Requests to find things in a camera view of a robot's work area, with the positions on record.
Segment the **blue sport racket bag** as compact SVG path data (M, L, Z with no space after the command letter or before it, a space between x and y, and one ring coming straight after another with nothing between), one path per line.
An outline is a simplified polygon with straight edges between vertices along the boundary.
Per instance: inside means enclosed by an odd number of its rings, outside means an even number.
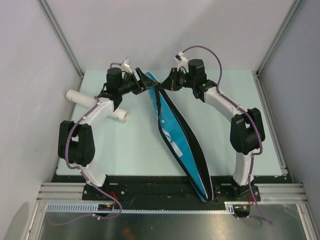
M163 141L201 201L212 201L214 186L207 161L190 125L164 89L156 85L148 92Z

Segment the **white cardboard shuttlecock tube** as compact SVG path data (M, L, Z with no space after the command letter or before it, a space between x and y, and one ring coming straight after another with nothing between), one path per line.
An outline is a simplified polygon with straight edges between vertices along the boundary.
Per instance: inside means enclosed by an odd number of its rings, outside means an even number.
M66 93L66 98L69 101L76 103L80 106L86 107L86 108L90 108L92 105L94 105L96 103L96 100L94 97L85 95L85 94L80 93L78 91L75 91L73 89L70 89ZM109 114L108 117L115 119L117 121L126 123L129 118L129 115L130 115L129 112L118 107L114 112Z

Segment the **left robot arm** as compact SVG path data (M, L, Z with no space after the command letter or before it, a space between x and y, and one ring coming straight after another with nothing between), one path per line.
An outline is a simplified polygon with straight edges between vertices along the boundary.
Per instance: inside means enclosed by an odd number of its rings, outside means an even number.
M64 120L60 123L58 156L69 169L79 171L87 184L94 186L93 194L98 199L107 199L111 188L105 184L106 175L95 161L93 127L118 109L123 95L138 95L157 84L138 67L135 72L111 67L106 71L106 82L99 95L93 98L88 111L77 121Z

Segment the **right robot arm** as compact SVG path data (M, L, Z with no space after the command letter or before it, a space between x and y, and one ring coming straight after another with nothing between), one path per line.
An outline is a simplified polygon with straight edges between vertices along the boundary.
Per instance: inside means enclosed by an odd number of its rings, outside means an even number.
M259 109L244 109L219 90L218 84L209 80L204 62L192 59L184 66L173 67L168 77L160 83L160 88L178 91L190 88L196 99L212 106L230 122L230 143L236 151L236 163L233 180L237 183L230 188L231 196L242 201L249 194L249 185L253 180L254 157L263 152L265 130Z

